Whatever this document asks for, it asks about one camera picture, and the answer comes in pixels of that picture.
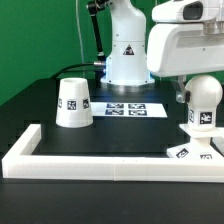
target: white cup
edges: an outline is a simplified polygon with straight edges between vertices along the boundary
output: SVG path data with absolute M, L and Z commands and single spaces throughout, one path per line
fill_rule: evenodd
M 60 81 L 56 124 L 80 128 L 93 123 L 89 88 L 86 79 L 66 78 Z

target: table surface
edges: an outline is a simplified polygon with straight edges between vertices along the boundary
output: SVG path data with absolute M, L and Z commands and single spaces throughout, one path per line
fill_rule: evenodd
M 43 137 L 41 155 L 166 157 L 166 148 L 189 137 L 178 128 L 187 106 L 175 102 L 170 82 L 142 93 L 95 87 L 92 102 L 162 103 L 168 118 L 94 117 L 92 125 L 66 129 L 55 124 L 59 83 L 42 79 L 0 107 L 0 155 L 31 123 Z M 223 100 L 217 126 L 224 126 Z M 17 180 L 0 177 L 0 223 L 222 223 L 224 185 L 177 182 Z

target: printed marker sheet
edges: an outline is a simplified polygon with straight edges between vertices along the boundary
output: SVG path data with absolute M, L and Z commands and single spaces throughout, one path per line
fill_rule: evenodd
M 93 116 L 167 118 L 162 104 L 156 103 L 91 103 Z

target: white foam rail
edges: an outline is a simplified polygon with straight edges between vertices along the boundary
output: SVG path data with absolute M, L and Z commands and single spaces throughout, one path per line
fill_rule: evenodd
M 4 178 L 224 182 L 224 159 L 32 155 L 41 126 L 30 125 L 2 159 Z

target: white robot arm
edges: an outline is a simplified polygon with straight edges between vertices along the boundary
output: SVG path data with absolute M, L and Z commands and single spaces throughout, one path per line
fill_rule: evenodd
M 106 60 L 104 86 L 121 91 L 138 91 L 154 82 L 147 69 L 145 53 L 146 18 L 130 0 L 110 0 L 112 52 Z
M 169 1 L 153 9 L 149 35 L 152 74 L 181 76 L 224 70 L 223 0 Z
M 178 77 L 177 101 L 187 102 L 189 109 L 188 124 L 180 127 L 191 140 L 168 149 L 169 157 L 211 159 L 220 156 L 210 146 L 210 139 L 223 135 L 215 127 L 222 86 L 209 75 L 194 77 L 186 87 L 182 81 L 189 74 L 224 70 L 223 2 L 172 0 L 153 9 L 157 24 L 149 35 L 148 68 L 160 77 Z

